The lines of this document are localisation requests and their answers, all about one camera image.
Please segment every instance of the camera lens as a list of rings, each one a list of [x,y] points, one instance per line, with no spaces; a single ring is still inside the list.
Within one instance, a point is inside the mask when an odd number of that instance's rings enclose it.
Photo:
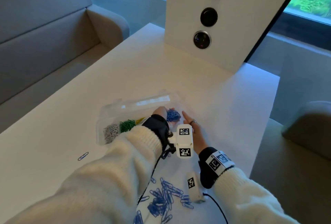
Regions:
[[[216,24],[217,19],[217,11],[211,7],[204,9],[200,16],[201,23],[206,27],[211,27]]]
[[[207,49],[212,40],[205,31],[197,31],[194,34],[193,42],[199,49]]]

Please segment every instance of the sofa backrest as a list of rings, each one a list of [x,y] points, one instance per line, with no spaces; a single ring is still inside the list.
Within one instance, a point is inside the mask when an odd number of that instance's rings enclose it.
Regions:
[[[92,0],[0,0],[0,104],[100,41]]]

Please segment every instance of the sleeve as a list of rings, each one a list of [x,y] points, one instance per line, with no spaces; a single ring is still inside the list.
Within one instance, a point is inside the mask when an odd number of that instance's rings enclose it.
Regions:
[[[231,223],[298,224],[284,214],[280,203],[269,191],[248,179],[239,168],[225,171],[213,187]]]
[[[162,146],[144,126],[120,134],[106,155],[70,175],[52,197],[37,202],[6,224],[129,223],[147,187]]]

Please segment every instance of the black cable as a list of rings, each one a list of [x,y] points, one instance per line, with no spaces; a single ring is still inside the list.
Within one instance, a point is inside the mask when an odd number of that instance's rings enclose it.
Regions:
[[[208,196],[209,198],[211,198],[211,199],[215,202],[215,204],[216,204],[216,205],[218,206],[218,208],[221,210],[221,212],[222,212],[222,214],[223,214],[223,216],[224,216],[224,219],[225,219],[225,221],[226,221],[226,224],[229,224],[229,223],[227,222],[227,219],[226,219],[225,214],[223,213],[221,207],[220,207],[220,206],[218,205],[218,203],[214,200],[214,198],[211,197],[209,194],[205,194],[205,193],[203,193],[203,195],[204,195],[204,196]]]
[[[167,151],[169,151],[169,150],[170,150],[170,149],[167,149],[167,150],[165,150],[164,152],[162,152],[162,154],[160,155],[160,157],[158,158],[158,160],[157,160],[156,163],[155,163],[155,166],[154,166],[154,169],[153,169],[153,172],[152,172],[151,177],[153,177],[153,174],[154,174],[155,168],[156,168],[156,166],[158,165],[159,160],[160,160],[160,159],[163,157],[163,155],[164,155]],[[149,182],[148,182],[148,184],[147,184],[147,187],[145,188],[145,191],[143,192],[143,194],[141,195],[141,197],[140,197],[139,200],[138,200],[138,205],[139,205],[141,199],[143,198],[143,196],[144,196],[144,194],[145,194],[145,192],[146,192],[146,190],[147,190],[147,188],[148,188]]]

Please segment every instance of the sofa armrest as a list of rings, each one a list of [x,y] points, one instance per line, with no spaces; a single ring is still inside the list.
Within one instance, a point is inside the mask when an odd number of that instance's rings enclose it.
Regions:
[[[101,43],[111,50],[129,37],[127,21],[116,13],[93,4],[87,7],[87,14]]]

